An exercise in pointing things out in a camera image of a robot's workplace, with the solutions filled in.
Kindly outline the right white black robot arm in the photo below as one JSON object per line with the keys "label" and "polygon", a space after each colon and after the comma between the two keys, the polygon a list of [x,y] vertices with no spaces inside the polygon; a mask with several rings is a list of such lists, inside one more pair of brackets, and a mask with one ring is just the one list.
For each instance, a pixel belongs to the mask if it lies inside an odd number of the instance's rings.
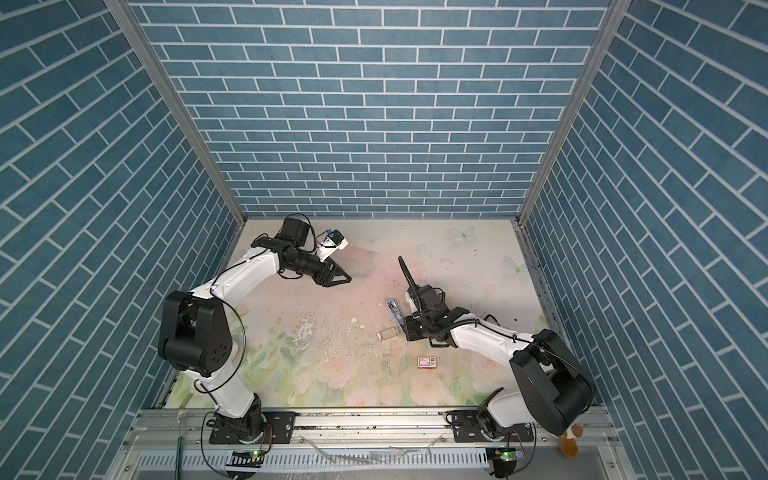
{"label": "right white black robot arm", "polygon": [[527,422],[560,436],[589,409],[594,380],[554,331],[516,332],[465,308],[449,308],[444,293],[430,285],[409,286],[406,298],[412,310],[403,320],[407,340],[469,350],[513,373],[515,391],[499,387],[478,406],[477,422],[490,439]]}

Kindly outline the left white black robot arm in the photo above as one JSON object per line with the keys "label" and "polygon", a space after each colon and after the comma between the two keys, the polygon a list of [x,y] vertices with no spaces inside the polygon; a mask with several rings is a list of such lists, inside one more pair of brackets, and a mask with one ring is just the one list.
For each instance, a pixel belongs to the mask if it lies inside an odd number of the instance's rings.
{"label": "left white black robot arm", "polygon": [[308,217],[288,215],[278,233],[261,234],[233,265],[190,291],[164,300],[158,336],[159,357],[193,380],[215,403],[215,412],[243,420],[257,408],[257,396],[239,378],[246,347],[233,346],[227,314],[259,284],[294,272],[298,279],[331,288],[351,277],[332,254],[348,245],[337,229],[317,234]]}

